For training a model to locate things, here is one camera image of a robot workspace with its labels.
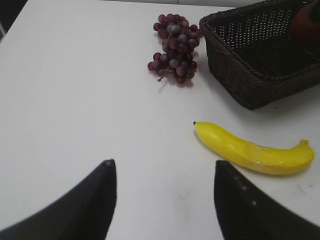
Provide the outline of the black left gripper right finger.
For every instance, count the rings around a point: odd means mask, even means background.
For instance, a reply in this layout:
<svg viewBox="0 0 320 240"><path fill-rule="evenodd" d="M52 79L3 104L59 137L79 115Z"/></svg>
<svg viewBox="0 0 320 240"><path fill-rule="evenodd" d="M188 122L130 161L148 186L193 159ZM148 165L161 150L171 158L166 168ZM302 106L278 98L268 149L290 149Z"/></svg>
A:
<svg viewBox="0 0 320 240"><path fill-rule="evenodd" d="M268 196L225 160L215 163L213 199L225 240L318 240L320 228Z"/></svg>

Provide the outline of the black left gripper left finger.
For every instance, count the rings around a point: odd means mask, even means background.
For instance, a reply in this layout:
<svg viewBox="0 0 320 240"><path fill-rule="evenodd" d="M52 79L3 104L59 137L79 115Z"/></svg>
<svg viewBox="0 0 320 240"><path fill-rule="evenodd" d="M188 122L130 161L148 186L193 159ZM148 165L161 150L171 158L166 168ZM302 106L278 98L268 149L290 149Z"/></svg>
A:
<svg viewBox="0 0 320 240"><path fill-rule="evenodd" d="M117 203L113 159L52 204L0 232L2 240L104 240Z"/></svg>

